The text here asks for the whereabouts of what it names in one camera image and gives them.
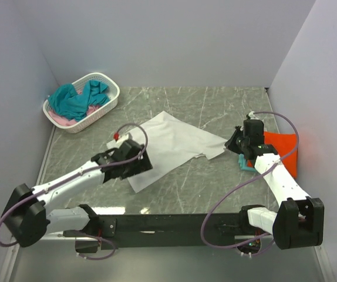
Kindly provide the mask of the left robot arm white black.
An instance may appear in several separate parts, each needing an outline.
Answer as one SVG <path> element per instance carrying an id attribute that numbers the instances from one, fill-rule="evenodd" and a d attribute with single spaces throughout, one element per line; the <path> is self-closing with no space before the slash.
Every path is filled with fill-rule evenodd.
<path id="1" fill-rule="evenodd" d="M 3 211 L 2 222 L 21 247 L 29 247 L 44 235 L 75 230 L 84 236 L 102 233 L 103 226 L 92 208 L 83 204 L 60 209 L 64 200 L 112 179 L 126 179 L 153 168 L 147 146 L 132 139 L 98 153 L 78 169 L 35 187 L 16 187 Z"/>

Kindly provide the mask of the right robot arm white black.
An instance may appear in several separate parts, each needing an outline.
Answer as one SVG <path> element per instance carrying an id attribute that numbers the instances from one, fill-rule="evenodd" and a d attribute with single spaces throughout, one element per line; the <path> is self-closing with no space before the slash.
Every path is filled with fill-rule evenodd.
<path id="1" fill-rule="evenodd" d="M 321 245 L 325 206 L 297 184 L 276 148 L 265 142 L 263 121 L 244 120 L 225 147 L 251 162 L 279 205 L 277 212 L 264 206 L 243 207 L 238 220 L 240 231 L 252 234 L 259 228 L 271 234 L 281 250 Z"/>

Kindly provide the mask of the white t shirt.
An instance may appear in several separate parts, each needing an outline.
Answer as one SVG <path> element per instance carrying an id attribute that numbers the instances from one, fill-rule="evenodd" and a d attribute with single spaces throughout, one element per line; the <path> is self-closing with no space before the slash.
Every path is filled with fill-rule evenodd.
<path id="1" fill-rule="evenodd" d="M 141 126 L 147 133 L 147 154 L 153 168 L 128 178 L 136 193 L 194 157 L 211 160 L 224 153 L 224 138 L 184 123 L 165 111 Z"/>

